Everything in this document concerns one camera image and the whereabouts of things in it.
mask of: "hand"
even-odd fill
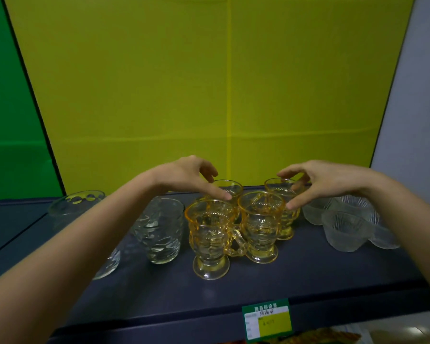
[[[308,161],[301,164],[293,164],[277,173],[281,178],[291,178],[298,173],[304,175],[294,186],[305,185],[309,180],[310,188],[297,195],[287,203],[287,209],[296,210],[316,198],[336,197],[345,194],[364,196],[373,176],[380,173],[354,165],[337,164],[326,161]]]
[[[152,169],[156,180],[165,191],[200,192],[215,199],[231,200],[231,195],[212,185],[217,169],[205,159],[189,156],[177,161],[160,165]]]

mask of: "price label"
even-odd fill
[[[247,343],[293,333],[288,299],[243,306]]]

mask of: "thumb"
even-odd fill
[[[215,199],[220,199],[220,200],[232,199],[232,196],[227,191],[224,191],[220,187],[212,185],[211,183],[205,182],[203,179],[201,179],[199,191],[204,194],[208,194],[209,196]]]
[[[309,204],[314,199],[318,198],[319,195],[317,193],[317,189],[314,186],[310,186],[310,188],[295,196],[291,201],[287,203],[287,209],[289,210],[296,210],[306,204]]]

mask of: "gray wall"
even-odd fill
[[[430,0],[415,0],[371,167],[430,203]]]

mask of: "person's right arm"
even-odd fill
[[[312,185],[287,203],[296,209],[315,198],[354,194],[366,197],[395,233],[430,283],[430,205],[401,183],[369,168],[309,161],[278,173],[286,178],[304,173],[300,182]]]

